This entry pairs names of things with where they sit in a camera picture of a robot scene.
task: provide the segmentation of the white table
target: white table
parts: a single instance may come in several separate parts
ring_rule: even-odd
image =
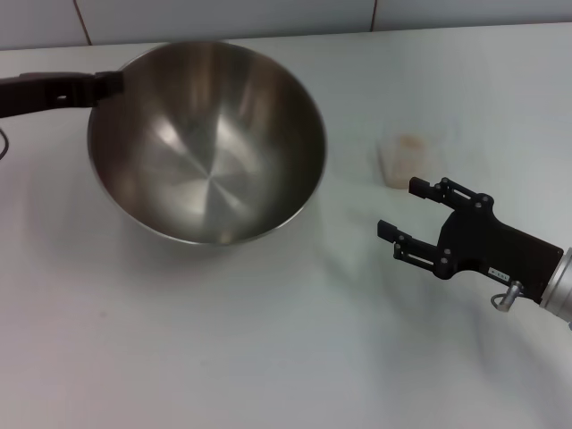
[[[248,245],[185,247],[119,213],[88,164],[87,110],[0,121],[0,425],[570,427],[567,325],[523,299],[496,312],[503,287],[480,274],[393,260],[378,219],[436,243],[449,209],[385,188],[372,153],[422,123],[437,179],[567,248],[572,24],[234,43],[301,79],[329,139],[307,210]],[[114,70],[150,47],[2,52],[0,77]]]

